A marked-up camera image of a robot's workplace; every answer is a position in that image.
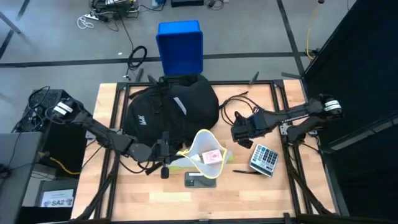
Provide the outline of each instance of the black backpack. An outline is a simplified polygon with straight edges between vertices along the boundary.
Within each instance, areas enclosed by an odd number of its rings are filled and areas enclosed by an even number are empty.
[[[124,132],[152,147],[168,131],[171,154],[182,143],[190,146],[199,130],[211,129],[218,121],[217,95],[202,75],[160,77],[130,99]]]

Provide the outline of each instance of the yellow cable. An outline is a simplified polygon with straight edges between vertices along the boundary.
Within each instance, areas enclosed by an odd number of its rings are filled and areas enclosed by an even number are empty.
[[[315,10],[314,10],[313,13],[312,13],[312,18],[311,18],[311,22],[310,22],[310,27],[308,28],[308,34],[307,34],[307,56],[308,56],[311,60],[313,60],[313,57],[311,57],[311,55],[309,54],[308,48],[310,48],[310,33],[311,33],[311,30],[312,30],[313,22],[314,22],[315,17],[317,16],[317,13],[318,13],[318,7],[319,7],[319,4],[317,4],[317,6],[315,6]]]
[[[38,152],[38,153],[39,153],[39,155],[41,155],[41,156],[44,156],[44,155],[45,155],[43,152]],[[52,158],[52,157],[50,157],[50,160],[56,162],[65,172],[67,172],[67,173],[70,174],[70,175],[79,175],[79,174],[80,174],[79,172],[72,172],[72,171],[69,171],[60,161],[58,161],[58,160],[56,160],[56,159],[54,159],[54,158]]]

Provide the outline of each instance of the white label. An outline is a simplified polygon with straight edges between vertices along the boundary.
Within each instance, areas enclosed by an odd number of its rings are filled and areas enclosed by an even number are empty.
[[[189,173],[190,176],[203,176],[201,173]]]
[[[54,108],[55,111],[58,111],[59,113],[61,113],[62,115],[65,115],[67,112],[65,110],[63,110],[61,107],[56,106]]]
[[[184,105],[182,104],[181,100],[178,97],[174,97],[173,98],[175,100],[175,102],[179,105],[179,107],[181,108],[182,112],[187,115],[187,109],[184,107]]]
[[[335,105],[335,104],[339,104],[338,101],[337,100],[332,100],[332,101],[329,101],[329,102],[325,103],[325,106],[327,107],[327,106],[331,106],[331,105]]]
[[[66,105],[65,103],[62,103],[62,102],[59,102],[57,106],[68,111],[69,113],[72,113],[72,111],[73,111],[72,108],[70,108],[68,105]]]
[[[40,206],[47,208],[72,207],[73,189],[44,192]]]
[[[337,109],[337,108],[341,108],[341,106],[340,105],[331,105],[331,106],[328,106],[327,108],[325,108],[325,111],[330,111],[330,110]]]

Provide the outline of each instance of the power strip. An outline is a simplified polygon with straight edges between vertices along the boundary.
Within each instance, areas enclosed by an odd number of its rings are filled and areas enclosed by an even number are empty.
[[[86,17],[87,19],[99,20],[98,16],[92,15],[91,13],[85,14],[84,17]]]

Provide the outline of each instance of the gray floor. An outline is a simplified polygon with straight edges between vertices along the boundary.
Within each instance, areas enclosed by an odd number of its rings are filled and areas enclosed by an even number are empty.
[[[150,6],[150,1],[141,1]],[[0,0],[0,10],[24,35],[12,37],[0,63],[48,62],[126,58],[131,52],[120,22],[119,32],[92,21],[94,29],[81,30],[76,20],[88,12],[84,0],[30,0],[20,20],[23,0]],[[308,25],[317,0],[283,0],[299,51],[306,48]],[[347,12],[346,1],[326,1],[312,29],[310,48],[321,47]],[[160,22],[199,20],[203,31],[203,53],[291,52],[276,0],[229,0],[220,11],[203,7],[171,8],[142,12],[125,24],[135,45],[148,48],[148,56],[159,56],[155,36]],[[8,27],[0,21],[0,44]],[[310,61],[302,57],[306,68]],[[144,63],[146,74],[163,75],[160,62]],[[0,132],[9,132],[21,117],[34,88],[50,85],[65,89],[92,111],[100,83],[125,81],[123,63],[60,67],[0,68]],[[293,57],[234,58],[205,60],[203,74],[210,80],[248,80],[256,71],[261,79],[281,78],[281,72],[298,73]]]

